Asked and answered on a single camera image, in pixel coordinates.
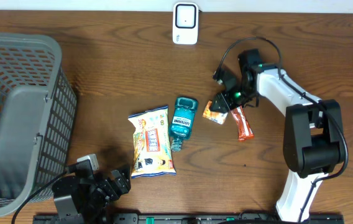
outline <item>blue mouthwash bottle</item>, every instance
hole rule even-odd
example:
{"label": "blue mouthwash bottle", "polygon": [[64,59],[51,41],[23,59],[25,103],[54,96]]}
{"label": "blue mouthwash bottle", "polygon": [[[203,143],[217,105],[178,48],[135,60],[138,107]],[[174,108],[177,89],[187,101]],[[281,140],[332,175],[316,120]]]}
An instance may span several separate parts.
{"label": "blue mouthwash bottle", "polygon": [[197,106],[197,100],[186,97],[176,99],[174,117],[170,126],[170,136],[173,137],[172,151],[180,151],[183,140],[190,138]]}

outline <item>gray plastic basket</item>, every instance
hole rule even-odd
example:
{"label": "gray plastic basket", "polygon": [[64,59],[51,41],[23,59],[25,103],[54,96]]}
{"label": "gray plastic basket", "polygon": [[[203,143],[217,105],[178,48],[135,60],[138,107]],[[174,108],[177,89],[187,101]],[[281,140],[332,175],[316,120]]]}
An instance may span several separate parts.
{"label": "gray plastic basket", "polygon": [[0,216],[64,170],[76,96],[61,59],[49,37],[0,33]]}

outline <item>snack bag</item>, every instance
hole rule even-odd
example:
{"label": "snack bag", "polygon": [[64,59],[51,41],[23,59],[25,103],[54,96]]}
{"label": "snack bag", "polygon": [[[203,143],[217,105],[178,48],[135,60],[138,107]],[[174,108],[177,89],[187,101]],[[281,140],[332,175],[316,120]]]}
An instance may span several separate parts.
{"label": "snack bag", "polygon": [[243,107],[231,110],[234,120],[236,121],[237,127],[239,128],[239,141],[245,141],[247,139],[253,139],[254,134],[251,131],[249,122],[245,119]]}
{"label": "snack bag", "polygon": [[168,137],[168,106],[133,114],[128,120],[135,126],[131,177],[176,175]]}
{"label": "snack bag", "polygon": [[213,102],[210,100],[207,103],[206,108],[204,109],[203,117],[210,119],[211,121],[215,121],[218,124],[224,124],[227,113],[219,113],[219,112],[212,112],[209,110],[209,107],[211,106]]}

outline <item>wood grain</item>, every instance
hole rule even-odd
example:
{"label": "wood grain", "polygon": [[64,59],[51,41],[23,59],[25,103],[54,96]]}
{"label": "wood grain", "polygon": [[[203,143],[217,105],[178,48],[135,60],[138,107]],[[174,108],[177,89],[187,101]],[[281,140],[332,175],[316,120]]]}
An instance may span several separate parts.
{"label": "wood grain", "polygon": [[[80,96],[69,163],[97,153],[105,172],[132,164],[134,127],[128,115],[169,105],[171,119],[177,96],[198,99],[192,138],[173,154],[177,176],[134,179],[130,193],[114,205],[142,213],[273,208],[288,171],[281,148],[284,117],[266,99],[259,108],[246,109],[255,133],[247,142],[237,141],[231,117],[222,126],[201,117],[222,88],[211,75],[225,49],[241,37],[273,40],[294,81],[341,105],[349,166],[321,186],[311,211],[341,212],[353,223],[353,15],[202,13],[193,46],[173,44],[171,24],[172,14],[165,12],[0,11],[0,32],[45,34],[62,47],[63,68]],[[232,50],[225,64],[238,73],[236,55],[254,47],[265,60],[276,61],[271,47],[247,42]],[[17,223],[54,212],[51,200],[33,203]]]}

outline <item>wall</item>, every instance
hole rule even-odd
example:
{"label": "wall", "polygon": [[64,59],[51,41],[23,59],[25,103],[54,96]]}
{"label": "wall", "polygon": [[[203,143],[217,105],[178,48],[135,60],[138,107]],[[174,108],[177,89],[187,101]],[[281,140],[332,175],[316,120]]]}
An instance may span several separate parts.
{"label": "wall", "polygon": [[[0,9],[172,11],[174,0],[0,0]],[[203,12],[353,13],[353,0],[195,0]]]}

